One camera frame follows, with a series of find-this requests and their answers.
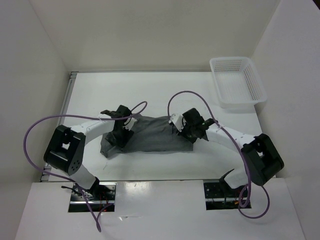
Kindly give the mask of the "grey shorts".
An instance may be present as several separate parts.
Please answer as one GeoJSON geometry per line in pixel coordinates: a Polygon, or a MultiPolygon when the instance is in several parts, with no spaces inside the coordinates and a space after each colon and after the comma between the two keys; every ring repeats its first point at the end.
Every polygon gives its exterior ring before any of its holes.
{"type": "Polygon", "coordinates": [[[117,154],[143,153],[180,153],[192,152],[194,147],[191,142],[177,135],[175,126],[169,124],[167,116],[149,117],[138,115],[137,122],[132,127],[134,134],[125,147],[120,148],[110,145],[102,135],[100,153],[107,159],[112,159],[117,154]]]}

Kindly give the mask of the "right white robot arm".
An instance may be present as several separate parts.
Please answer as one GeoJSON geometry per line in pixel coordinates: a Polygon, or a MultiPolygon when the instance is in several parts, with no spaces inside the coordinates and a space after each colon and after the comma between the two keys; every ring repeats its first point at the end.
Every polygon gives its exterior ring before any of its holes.
{"type": "Polygon", "coordinates": [[[264,186],[285,166],[271,138],[264,133],[254,136],[225,127],[212,118],[205,120],[195,108],[172,114],[169,123],[175,126],[179,136],[191,143],[203,139],[240,154],[244,169],[229,171],[219,184],[219,191],[225,197],[249,183],[264,186]]]}

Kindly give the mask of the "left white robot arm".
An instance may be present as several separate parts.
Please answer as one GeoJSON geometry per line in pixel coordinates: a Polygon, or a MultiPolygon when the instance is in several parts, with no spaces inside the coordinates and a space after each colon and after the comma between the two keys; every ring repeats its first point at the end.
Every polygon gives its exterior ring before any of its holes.
{"type": "Polygon", "coordinates": [[[124,148],[134,134],[131,128],[137,121],[129,117],[131,114],[129,108],[120,105],[116,111],[104,110],[100,113],[101,117],[107,115],[111,120],[90,120],[72,127],[59,125],[44,153],[44,161],[74,180],[87,199],[103,197],[107,188],[100,185],[100,180],[83,165],[85,146],[105,135],[102,138],[106,141],[105,152],[124,148]]]}

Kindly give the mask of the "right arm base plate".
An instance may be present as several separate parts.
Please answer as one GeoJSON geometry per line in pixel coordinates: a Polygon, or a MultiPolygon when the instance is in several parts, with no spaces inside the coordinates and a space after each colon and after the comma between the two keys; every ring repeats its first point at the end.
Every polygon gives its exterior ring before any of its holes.
{"type": "Polygon", "coordinates": [[[206,210],[232,210],[239,207],[239,195],[244,186],[230,188],[224,181],[204,181],[206,210]]]}

